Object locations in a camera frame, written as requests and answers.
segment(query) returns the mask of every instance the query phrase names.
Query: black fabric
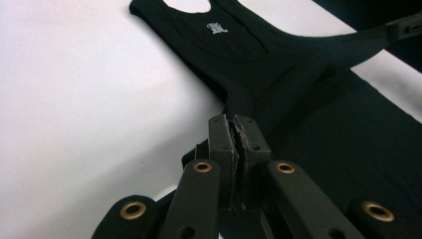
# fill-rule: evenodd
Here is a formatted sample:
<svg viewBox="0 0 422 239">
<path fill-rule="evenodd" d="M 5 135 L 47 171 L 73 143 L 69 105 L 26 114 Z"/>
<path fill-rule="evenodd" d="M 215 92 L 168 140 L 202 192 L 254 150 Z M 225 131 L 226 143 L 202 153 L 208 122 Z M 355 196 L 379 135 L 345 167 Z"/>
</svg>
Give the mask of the black fabric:
<svg viewBox="0 0 422 239">
<path fill-rule="evenodd" d="M 390 44 L 385 27 L 299 37 L 235 0 L 210 3 L 191 14 L 134 0 L 130 12 L 227 96 L 228 117 L 254 119 L 276 158 L 301 165 L 341 210 L 378 198 L 421 223 L 422 125 L 349 69 Z"/>
</svg>

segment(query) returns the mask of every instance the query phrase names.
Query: white surface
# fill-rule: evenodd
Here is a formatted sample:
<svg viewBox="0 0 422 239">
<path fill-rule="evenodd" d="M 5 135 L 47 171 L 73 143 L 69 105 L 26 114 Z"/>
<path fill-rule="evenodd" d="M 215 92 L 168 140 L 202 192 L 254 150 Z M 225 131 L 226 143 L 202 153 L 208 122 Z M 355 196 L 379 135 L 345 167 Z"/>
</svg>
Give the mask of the white surface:
<svg viewBox="0 0 422 239">
<path fill-rule="evenodd" d="M 292 34 L 353 32 L 309 0 L 241 2 Z M 160 198 L 221 112 L 128 4 L 0 1 L 2 238 L 90 238 L 119 199 Z M 386 52 L 354 70 L 422 121 L 420 73 Z"/>
</svg>

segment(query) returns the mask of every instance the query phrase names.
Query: tank top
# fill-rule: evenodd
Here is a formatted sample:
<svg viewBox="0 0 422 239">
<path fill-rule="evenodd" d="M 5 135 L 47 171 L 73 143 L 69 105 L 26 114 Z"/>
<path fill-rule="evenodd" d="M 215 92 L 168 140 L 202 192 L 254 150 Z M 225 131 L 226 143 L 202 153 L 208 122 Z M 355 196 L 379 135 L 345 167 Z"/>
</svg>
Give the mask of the tank top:
<svg viewBox="0 0 422 239">
<path fill-rule="evenodd" d="M 194 14 L 162 0 L 129 9 L 221 96 L 228 118 L 254 119 L 275 158 L 303 167 L 340 210 L 371 198 L 410 222 L 401 235 L 422 235 L 422 125 L 350 70 L 396 40 L 388 26 L 301 37 L 236 0 L 210 4 Z"/>
</svg>

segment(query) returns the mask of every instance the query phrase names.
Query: metal grommet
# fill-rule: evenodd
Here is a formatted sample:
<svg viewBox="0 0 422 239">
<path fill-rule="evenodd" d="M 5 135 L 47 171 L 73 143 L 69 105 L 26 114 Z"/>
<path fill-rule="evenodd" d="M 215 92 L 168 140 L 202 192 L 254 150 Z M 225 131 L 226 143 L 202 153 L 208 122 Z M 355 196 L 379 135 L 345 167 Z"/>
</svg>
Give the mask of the metal grommet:
<svg viewBox="0 0 422 239">
<path fill-rule="evenodd" d="M 277 170 L 282 173 L 294 173 L 295 168 L 288 163 L 281 162 L 277 164 Z"/>
<path fill-rule="evenodd" d="M 251 146 L 251 149 L 254 150 L 254 151 L 261 150 L 261 148 L 259 146 L 257 146 L 257 145 L 252 145 Z"/>
<path fill-rule="evenodd" d="M 211 170 L 212 166 L 208 162 L 198 162 L 193 168 L 195 168 L 195 171 L 197 172 L 207 172 Z"/>
<path fill-rule="evenodd" d="M 179 230 L 177 230 L 177 234 L 179 238 L 194 238 L 197 235 L 196 230 L 190 226 L 181 226 Z"/>
<path fill-rule="evenodd" d="M 394 214 L 379 203 L 366 201 L 363 202 L 362 207 L 369 216 L 379 221 L 390 222 L 394 220 Z"/>
<path fill-rule="evenodd" d="M 143 215 L 146 211 L 145 203 L 132 201 L 124 204 L 120 210 L 120 216 L 126 220 L 133 220 Z"/>
</svg>

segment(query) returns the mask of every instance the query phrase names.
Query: white logo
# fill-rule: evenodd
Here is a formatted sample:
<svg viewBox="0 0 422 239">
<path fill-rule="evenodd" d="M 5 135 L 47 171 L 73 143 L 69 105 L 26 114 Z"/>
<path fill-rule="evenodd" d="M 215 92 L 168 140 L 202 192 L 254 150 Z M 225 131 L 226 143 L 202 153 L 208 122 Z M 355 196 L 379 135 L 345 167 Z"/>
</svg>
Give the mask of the white logo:
<svg viewBox="0 0 422 239">
<path fill-rule="evenodd" d="M 207 24 L 207 28 L 212 30 L 212 34 L 229 32 L 228 30 L 223 29 L 219 23 L 209 23 Z"/>
</svg>

